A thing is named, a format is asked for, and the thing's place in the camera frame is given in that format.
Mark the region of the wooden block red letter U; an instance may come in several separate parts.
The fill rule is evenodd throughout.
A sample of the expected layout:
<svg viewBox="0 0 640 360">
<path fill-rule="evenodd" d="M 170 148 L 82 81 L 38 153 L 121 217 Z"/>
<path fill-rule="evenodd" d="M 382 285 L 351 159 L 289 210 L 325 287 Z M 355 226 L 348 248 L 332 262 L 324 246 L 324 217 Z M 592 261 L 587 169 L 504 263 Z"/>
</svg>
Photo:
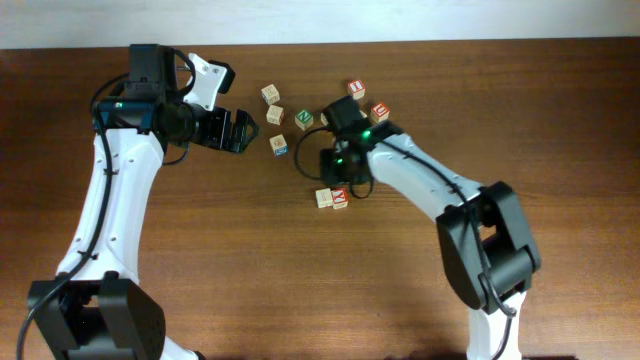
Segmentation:
<svg viewBox="0 0 640 360">
<path fill-rule="evenodd" d="M 389 118 L 390 109 L 383 102 L 376 103 L 370 111 L 370 118 L 374 123 L 385 121 Z"/>
</svg>

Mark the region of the wooden block red letter Y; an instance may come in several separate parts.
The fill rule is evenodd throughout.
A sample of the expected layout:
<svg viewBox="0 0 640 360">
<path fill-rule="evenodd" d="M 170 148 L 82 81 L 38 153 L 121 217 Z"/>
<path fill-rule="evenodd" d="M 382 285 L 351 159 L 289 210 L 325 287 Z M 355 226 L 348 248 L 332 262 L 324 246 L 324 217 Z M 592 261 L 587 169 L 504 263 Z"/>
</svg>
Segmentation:
<svg viewBox="0 0 640 360">
<path fill-rule="evenodd" d="M 337 210 L 348 206 L 348 192 L 345 188 L 336 188 L 331 190 L 332 207 Z"/>
</svg>

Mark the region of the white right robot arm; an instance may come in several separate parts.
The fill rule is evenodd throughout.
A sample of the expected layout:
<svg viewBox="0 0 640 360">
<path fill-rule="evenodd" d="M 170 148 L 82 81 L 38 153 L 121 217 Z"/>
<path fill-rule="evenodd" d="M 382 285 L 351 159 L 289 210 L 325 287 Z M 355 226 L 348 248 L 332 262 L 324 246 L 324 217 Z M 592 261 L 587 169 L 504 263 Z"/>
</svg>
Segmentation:
<svg viewBox="0 0 640 360">
<path fill-rule="evenodd" d="M 509 185 L 455 173 L 393 124 L 337 134 L 320 166 L 328 185 L 386 184 L 431 219 L 447 281 L 469 310 L 467 358 L 521 358 L 519 317 L 541 256 Z"/>
</svg>

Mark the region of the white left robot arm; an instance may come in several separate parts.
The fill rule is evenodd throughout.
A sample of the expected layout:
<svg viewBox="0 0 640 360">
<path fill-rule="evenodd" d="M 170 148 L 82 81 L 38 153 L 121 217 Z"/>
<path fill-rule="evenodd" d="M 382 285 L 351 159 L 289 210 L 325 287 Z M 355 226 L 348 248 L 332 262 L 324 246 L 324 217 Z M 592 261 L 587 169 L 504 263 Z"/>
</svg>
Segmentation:
<svg viewBox="0 0 640 360">
<path fill-rule="evenodd" d="M 166 333 L 161 306 L 139 284 L 141 230 L 169 146 L 240 154 L 259 128 L 216 103 L 230 65 L 159 44 L 129 48 L 129 69 L 92 96 L 94 161 L 72 243 L 51 280 L 32 283 L 26 326 L 58 359 L 195 359 Z"/>
</svg>

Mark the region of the wooden block blue letter D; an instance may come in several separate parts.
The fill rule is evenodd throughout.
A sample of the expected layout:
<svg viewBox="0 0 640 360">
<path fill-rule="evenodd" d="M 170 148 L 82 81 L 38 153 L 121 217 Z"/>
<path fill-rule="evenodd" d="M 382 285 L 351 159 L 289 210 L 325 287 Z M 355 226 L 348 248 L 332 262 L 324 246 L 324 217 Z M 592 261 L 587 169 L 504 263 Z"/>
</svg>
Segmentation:
<svg viewBox="0 0 640 360">
<path fill-rule="evenodd" d="M 269 143 L 275 156 L 280 156 L 288 152 L 288 144 L 282 134 L 271 137 Z"/>
</svg>

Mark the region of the wooden block blue number 5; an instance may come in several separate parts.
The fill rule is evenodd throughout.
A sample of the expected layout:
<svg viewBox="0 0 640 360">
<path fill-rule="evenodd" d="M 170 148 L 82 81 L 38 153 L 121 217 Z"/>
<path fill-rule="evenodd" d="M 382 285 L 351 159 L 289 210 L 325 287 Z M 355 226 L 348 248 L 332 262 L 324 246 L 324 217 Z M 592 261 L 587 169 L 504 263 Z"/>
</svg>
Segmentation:
<svg viewBox="0 0 640 360">
<path fill-rule="evenodd" d="M 315 191 L 316 203 L 318 208 L 326 208 L 333 206 L 333 197 L 330 188 L 319 189 Z"/>
</svg>

